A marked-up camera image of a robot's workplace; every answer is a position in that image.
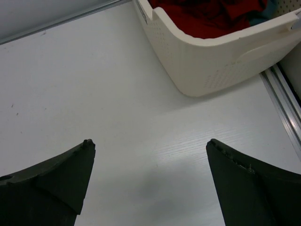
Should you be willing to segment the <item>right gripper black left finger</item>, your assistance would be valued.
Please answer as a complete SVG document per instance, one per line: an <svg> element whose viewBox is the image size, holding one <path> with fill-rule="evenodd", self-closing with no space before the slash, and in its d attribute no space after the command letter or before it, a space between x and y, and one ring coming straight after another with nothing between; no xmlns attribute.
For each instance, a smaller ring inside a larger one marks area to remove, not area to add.
<svg viewBox="0 0 301 226"><path fill-rule="evenodd" d="M95 144L72 149L0 178L2 226L72 226L81 214L95 160Z"/></svg>

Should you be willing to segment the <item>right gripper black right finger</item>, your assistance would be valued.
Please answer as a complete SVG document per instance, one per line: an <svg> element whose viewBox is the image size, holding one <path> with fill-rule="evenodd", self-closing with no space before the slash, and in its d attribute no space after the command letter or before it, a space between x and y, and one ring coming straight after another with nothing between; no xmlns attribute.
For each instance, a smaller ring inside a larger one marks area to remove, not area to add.
<svg viewBox="0 0 301 226"><path fill-rule="evenodd" d="M206 145L227 226L299 226L301 176L243 154L217 139Z"/></svg>

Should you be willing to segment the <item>red t shirt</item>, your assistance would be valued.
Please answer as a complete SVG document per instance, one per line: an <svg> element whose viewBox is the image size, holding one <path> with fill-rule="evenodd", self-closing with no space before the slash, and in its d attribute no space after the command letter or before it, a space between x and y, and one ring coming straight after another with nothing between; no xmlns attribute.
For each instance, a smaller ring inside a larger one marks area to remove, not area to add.
<svg viewBox="0 0 301 226"><path fill-rule="evenodd" d="M259 0L150 0L174 24L194 38L218 38L250 27L248 13L260 11Z"/></svg>

